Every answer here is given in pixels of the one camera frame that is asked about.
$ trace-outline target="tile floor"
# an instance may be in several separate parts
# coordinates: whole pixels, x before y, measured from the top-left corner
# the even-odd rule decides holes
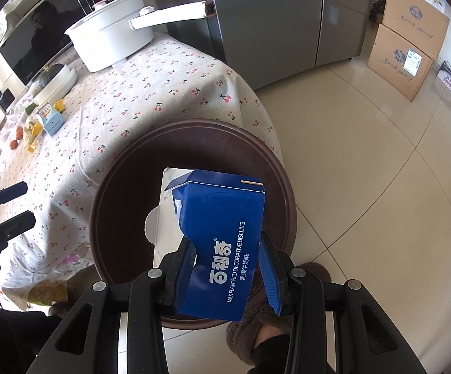
[[[361,280],[428,373],[441,373],[451,365],[451,99],[433,71],[410,103],[368,69],[375,35],[369,27],[360,57],[257,94],[295,191],[293,261]],[[225,328],[164,330],[170,374],[246,373]]]

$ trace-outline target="stacked cardboard box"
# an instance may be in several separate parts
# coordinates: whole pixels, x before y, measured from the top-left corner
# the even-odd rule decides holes
[[[386,0],[367,66],[412,101],[438,58],[449,18],[425,0]]]

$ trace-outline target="silver screw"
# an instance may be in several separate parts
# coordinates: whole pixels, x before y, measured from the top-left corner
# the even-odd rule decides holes
[[[306,274],[305,270],[301,267],[295,267],[291,270],[291,275],[295,277],[304,277]]]
[[[158,277],[161,277],[162,274],[163,274],[163,272],[160,269],[150,269],[147,272],[147,275],[149,276],[149,278],[158,278]]]
[[[92,286],[92,289],[95,292],[104,291],[105,288],[106,288],[106,283],[104,281],[98,281]]]
[[[360,281],[352,279],[348,281],[348,288],[352,290],[360,290],[362,288],[362,284]]]

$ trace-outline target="table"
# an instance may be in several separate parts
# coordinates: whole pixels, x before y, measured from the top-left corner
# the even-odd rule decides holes
[[[78,73],[64,99],[66,122],[35,153],[19,145],[0,176],[0,188],[28,184],[25,196],[0,206],[0,223],[25,210],[37,219],[0,256],[1,290],[22,309],[38,283],[66,281],[94,263],[89,219],[96,190],[120,152],[151,128],[219,119],[256,135],[282,162],[276,132],[251,88],[221,61],[170,36],[157,34],[119,69],[90,73],[73,48],[57,61]]]

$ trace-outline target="pink flower print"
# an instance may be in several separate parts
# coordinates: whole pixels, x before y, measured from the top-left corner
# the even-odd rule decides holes
[[[72,253],[69,256],[67,256],[61,264],[75,264],[78,262],[80,258],[78,257],[77,253]]]

